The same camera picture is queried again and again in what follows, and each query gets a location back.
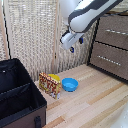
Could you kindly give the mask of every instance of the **floor plank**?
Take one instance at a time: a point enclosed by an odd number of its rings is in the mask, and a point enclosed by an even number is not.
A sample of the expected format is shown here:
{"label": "floor plank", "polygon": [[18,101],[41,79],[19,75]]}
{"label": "floor plank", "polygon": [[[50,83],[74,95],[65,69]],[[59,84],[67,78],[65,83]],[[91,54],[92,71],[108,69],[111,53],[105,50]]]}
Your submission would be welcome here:
{"label": "floor plank", "polygon": [[74,78],[79,86],[74,92],[62,89],[59,100],[40,90],[47,100],[44,128],[110,128],[128,102],[127,84],[89,66],[81,65],[58,76],[61,80]]}

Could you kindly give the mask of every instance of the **small box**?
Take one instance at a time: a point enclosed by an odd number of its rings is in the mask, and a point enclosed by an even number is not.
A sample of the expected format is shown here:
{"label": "small box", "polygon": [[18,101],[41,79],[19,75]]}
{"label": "small box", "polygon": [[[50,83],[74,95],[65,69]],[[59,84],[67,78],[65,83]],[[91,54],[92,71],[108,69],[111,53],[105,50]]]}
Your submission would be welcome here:
{"label": "small box", "polygon": [[55,99],[60,98],[61,82],[53,77],[42,72],[39,74],[39,87],[45,93],[49,94]]}

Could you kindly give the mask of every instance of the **bin handle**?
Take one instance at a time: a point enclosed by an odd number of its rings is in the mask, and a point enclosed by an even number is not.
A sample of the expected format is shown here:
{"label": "bin handle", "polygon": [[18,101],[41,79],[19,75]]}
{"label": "bin handle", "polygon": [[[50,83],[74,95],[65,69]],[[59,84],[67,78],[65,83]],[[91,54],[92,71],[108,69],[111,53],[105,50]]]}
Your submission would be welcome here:
{"label": "bin handle", "polygon": [[35,117],[35,128],[41,128],[41,118],[40,116]]}

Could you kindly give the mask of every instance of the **food package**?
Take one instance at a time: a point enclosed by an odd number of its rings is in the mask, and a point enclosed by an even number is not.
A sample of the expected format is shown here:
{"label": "food package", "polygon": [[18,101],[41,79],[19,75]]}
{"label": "food package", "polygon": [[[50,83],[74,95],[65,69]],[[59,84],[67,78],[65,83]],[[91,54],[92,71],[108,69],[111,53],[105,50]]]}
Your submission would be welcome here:
{"label": "food package", "polygon": [[60,91],[62,88],[60,80],[57,80],[42,72],[39,74],[39,87],[53,98],[60,98]]}

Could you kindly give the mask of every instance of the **black storage bin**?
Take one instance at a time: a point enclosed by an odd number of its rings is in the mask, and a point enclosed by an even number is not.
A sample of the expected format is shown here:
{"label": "black storage bin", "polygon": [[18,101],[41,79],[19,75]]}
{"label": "black storage bin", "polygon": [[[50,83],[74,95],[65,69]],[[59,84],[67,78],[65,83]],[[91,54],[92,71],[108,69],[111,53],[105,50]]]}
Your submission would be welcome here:
{"label": "black storage bin", "polygon": [[18,59],[0,62],[0,128],[41,128],[47,102]]}

